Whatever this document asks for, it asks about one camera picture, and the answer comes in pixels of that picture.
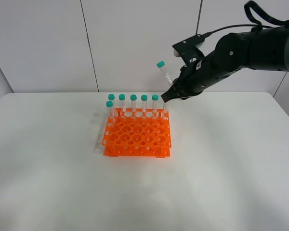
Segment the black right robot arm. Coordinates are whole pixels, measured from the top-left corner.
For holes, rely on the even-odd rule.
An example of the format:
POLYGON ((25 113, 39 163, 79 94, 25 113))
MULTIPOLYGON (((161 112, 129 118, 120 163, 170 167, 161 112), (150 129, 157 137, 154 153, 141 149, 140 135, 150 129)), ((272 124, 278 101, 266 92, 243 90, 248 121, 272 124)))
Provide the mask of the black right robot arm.
POLYGON ((289 27, 229 33, 205 56, 198 45, 208 36, 194 35, 174 44, 185 64, 179 77, 161 95, 164 102, 197 96, 244 68, 289 72, 289 27))

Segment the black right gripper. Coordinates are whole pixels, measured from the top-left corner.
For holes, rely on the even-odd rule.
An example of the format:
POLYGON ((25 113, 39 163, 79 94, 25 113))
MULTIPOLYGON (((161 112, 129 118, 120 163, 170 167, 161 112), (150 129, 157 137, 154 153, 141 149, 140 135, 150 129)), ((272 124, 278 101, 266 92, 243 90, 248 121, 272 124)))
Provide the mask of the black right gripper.
POLYGON ((230 73, 230 59, 219 57, 213 51, 201 60, 200 68, 196 68, 179 81, 175 87, 176 90, 169 89, 161 95, 161 98, 164 103, 167 103, 174 99, 195 96, 228 77, 230 73))

